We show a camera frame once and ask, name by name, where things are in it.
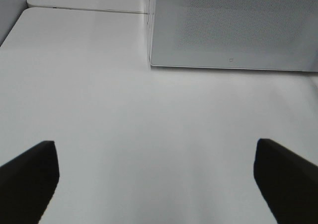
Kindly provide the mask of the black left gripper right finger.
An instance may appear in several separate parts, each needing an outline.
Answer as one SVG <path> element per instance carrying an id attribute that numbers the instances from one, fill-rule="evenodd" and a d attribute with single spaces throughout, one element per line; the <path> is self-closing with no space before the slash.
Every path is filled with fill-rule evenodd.
<path id="1" fill-rule="evenodd" d="M 279 224 L 318 222 L 318 167 L 271 139 L 259 139 L 253 176 Z"/>

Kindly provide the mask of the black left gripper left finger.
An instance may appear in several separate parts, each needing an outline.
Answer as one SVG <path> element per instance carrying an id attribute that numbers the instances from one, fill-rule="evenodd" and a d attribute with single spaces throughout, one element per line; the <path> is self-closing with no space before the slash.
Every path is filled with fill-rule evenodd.
<path id="1" fill-rule="evenodd" d="M 0 222 L 37 224 L 60 178 L 54 141 L 42 141 L 0 167 Z"/>

